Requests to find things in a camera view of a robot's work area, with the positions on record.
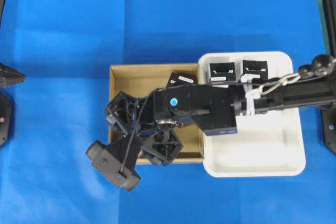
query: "cable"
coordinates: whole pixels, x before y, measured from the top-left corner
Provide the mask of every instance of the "cable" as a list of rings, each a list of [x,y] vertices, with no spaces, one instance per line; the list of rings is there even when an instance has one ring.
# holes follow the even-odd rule
[[[126,152],[125,152],[125,158],[121,164],[121,168],[120,168],[120,172],[122,173],[122,171],[124,170],[124,167],[125,167],[125,164],[126,164],[126,160],[127,160],[127,157],[128,157],[128,154],[130,152],[130,148],[131,148],[131,145],[132,145],[132,141],[133,141],[133,138],[134,138],[134,135],[136,132],[138,132],[138,125],[139,125],[139,122],[140,122],[140,117],[142,115],[142,112],[149,100],[149,98],[153,95],[155,90],[153,90],[145,99],[145,101],[143,102],[142,106],[141,106],[141,109],[140,109],[140,112],[139,112],[139,116],[138,118],[136,117],[136,107],[137,107],[137,103],[138,103],[138,100],[136,101],[136,105],[135,105],[135,108],[134,108],[134,120],[135,120],[135,125],[134,125],[134,129],[132,131],[132,134],[131,134],[131,137],[130,137],[130,140],[128,142],[128,145],[127,145],[127,149],[126,149]]]
[[[270,92],[273,92],[280,86],[286,86],[287,84],[293,84],[297,82],[301,78],[301,75],[298,72],[295,73],[289,73],[281,77],[278,81],[275,82],[275,84],[265,82],[264,84],[260,85],[258,89],[258,92],[260,95],[267,95]],[[263,91],[264,87],[270,87],[268,90]]]
[[[127,114],[131,117],[132,116],[132,113],[130,112],[130,110],[132,109],[135,109],[135,105],[134,103],[128,103],[127,99],[126,99],[126,111],[127,111]]]
[[[302,82],[306,82],[306,81],[314,81],[314,80],[317,80],[317,79],[321,79],[321,78],[324,78],[325,76],[317,76],[317,77],[313,77],[313,78],[309,78],[309,79],[301,79],[301,80],[298,80],[296,83],[302,83]]]
[[[250,83],[252,86],[261,86],[261,83]],[[177,89],[183,86],[218,86],[218,85],[236,85],[236,86],[243,86],[246,85],[246,83],[243,82],[223,82],[223,83],[207,83],[207,84],[182,84],[182,85],[177,85],[177,86],[172,86],[172,87],[166,87],[165,89]]]

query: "blue background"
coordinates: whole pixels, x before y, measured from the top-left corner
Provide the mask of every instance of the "blue background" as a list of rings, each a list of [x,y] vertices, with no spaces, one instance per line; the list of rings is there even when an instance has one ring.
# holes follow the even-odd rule
[[[0,148],[0,223],[336,223],[336,156],[300,110],[306,169],[213,178],[202,164],[140,166],[131,193],[85,155],[107,142],[109,65],[197,62],[207,52],[324,52],[316,0],[6,0],[0,60],[27,75]]]

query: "black cable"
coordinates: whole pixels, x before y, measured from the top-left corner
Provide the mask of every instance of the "black cable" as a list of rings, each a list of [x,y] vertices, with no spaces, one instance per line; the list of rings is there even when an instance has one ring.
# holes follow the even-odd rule
[[[128,123],[130,123],[130,113],[129,113],[129,108],[128,108],[128,100],[127,100],[127,98],[125,98],[125,105],[126,105],[126,111],[127,111],[127,113],[126,113],[126,118],[127,118],[127,122]]]
[[[293,84],[302,83],[302,82],[306,82],[306,81],[314,81],[314,80],[321,79],[321,78],[324,78],[324,77],[325,76],[317,76],[317,77],[313,77],[313,78],[309,78],[309,79],[301,79],[301,80],[296,81]]]
[[[182,85],[177,85],[177,86],[172,86],[172,87],[166,87],[165,89],[178,89],[180,87],[183,86],[191,86],[191,87],[195,87],[195,86],[218,86],[218,85],[236,85],[236,86],[242,86],[242,85],[246,85],[246,84],[251,84],[252,86],[260,86],[261,83],[244,83],[244,82],[223,82],[223,83],[208,83],[208,84],[182,84]]]
[[[127,111],[127,114],[129,115],[129,116],[132,116],[132,113],[130,112],[130,106],[133,106],[134,108],[133,109],[135,109],[135,105],[134,105],[134,103],[128,103],[128,101],[127,101],[127,99],[126,99],[126,111]]]
[[[125,152],[125,158],[121,164],[121,168],[120,168],[120,172],[122,172],[124,170],[124,167],[125,167],[125,164],[126,164],[126,160],[127,160],[127,157],[128,157],[128,154],[130,152],[130,148],[131,148],[131,145],[132,145],[132,141],[133,141],[133,138],[134,138],[134,135],[135,133],[138,131],[138,125],[139,125],[139,122],[140,122],[140,117],[142,115],[142,112],[149,100],[149,98],[153,95],[155,90],[153,90],[145,99],[145,101],[143,102],[142,106],[141,106],[141,109],[140,109],[140,112],[139,112],[139,116],[138,118],[136,117],[136,107],[137,107],[137,104],[135,105],[135,108],[134,108],[134,120],[135,120],[135,125],[134,125],[134,129],[132,131],[132,134],[131,134],[131,137],[130,137],[130,140],[128,142],[128,145],[127,145],[127,149],[126,149],[126,152]]]

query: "small black box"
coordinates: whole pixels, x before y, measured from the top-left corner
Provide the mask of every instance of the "small black box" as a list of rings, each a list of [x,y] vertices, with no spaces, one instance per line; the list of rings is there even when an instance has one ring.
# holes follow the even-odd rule
[[[166,87],[197,84],[197,78],[191,74],[185,73],[172,73]]]
[[[267,80],[267,61],[243,60],[241,74],[253,74],[256,79]]]
[[[235,63],[209,63],[208,79],[210,83],[236,81]]]

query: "black mount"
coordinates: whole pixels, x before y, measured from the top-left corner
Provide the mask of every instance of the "black mount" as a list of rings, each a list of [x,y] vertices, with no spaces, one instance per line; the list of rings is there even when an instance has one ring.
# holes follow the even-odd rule
[[[0,63],[0,88],[22,83],[25,78],[24,74]],[[8,140],[12,112],[12,102],[0,91],[0,146]]]
[[[336,0],[323,0],[331,55],[336,56]],[[322,110],[324,144],[336,154],[336,109]]]

